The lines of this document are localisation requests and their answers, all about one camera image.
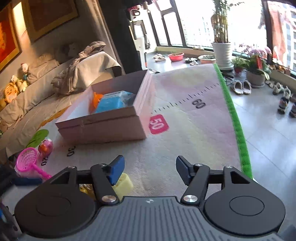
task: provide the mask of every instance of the couch cushion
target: couch cushion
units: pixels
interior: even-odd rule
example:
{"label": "couch cushion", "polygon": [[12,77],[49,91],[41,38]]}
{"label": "couch cushion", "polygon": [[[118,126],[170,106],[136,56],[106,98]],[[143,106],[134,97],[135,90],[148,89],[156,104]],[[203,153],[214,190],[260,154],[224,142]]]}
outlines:
{"label": "couch cushion", "polygon": [[1,130],[5,132],[7,128],[13,125],[21,115],[24,116],[42,100],[53,95],[54,91],[51,85],[52,79],[58,73],[69,67],[69,64],[72,61],[73,60],[71,59],[49,71],[38,81],[29,85],[24,92],[20,93],[10,104],[8,104],[0,112]]}

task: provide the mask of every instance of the tall green plant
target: tall green plant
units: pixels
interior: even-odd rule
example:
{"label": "tall green plant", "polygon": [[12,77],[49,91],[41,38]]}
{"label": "tall green plant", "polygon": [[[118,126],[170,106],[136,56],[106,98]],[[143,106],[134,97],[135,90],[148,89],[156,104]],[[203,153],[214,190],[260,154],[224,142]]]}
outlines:
{"label": "tall green plant", "polygon": [[232,6],[238,6],[244,2],[228,3],[227,0],[212,0],[215,5],[214,14],[211,17],[214,30],[215,43],[228,43],[227,11]]}

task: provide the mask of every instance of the picture frame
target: picture frame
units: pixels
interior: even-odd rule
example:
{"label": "picture frame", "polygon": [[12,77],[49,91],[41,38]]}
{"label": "picture frame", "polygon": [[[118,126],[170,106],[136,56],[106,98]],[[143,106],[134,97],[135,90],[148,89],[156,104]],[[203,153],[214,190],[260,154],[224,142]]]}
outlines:
{"label": "picture frame", "polygon": [[11,3],[0,11],[0,71],[21,53],[14,19],[12,17]]}
{"label": "picture frame", "polygon": [[74,0],[22,0],[22,8],[31,41],[78,17]]}

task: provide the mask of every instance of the blue package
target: blue package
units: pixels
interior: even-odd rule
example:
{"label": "blue package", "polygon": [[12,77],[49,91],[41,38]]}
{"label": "blue package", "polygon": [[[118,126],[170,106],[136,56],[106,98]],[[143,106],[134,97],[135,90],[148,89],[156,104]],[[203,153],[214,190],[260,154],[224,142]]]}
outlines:
{"label": "blue package", "polygon": [[127,91],[105,94],[100,100],[95,113],[127,107],[135,96],[135,94]]}

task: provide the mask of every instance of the open cardboard box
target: open cardboard box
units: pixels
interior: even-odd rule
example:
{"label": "open cardboard box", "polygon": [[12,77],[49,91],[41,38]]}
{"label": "open cardboard box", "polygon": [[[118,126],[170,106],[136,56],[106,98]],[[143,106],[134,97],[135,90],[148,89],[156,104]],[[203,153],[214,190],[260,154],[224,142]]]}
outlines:
{"label": "open cardboard box", "polygon": [[[92,114],[94,92],[128,91],[136,94],[132,106]],[[89,86],[57,120],[69,143],[105,143],[145,139],[154,104],[155,87],[148,70],[137,71]]]}

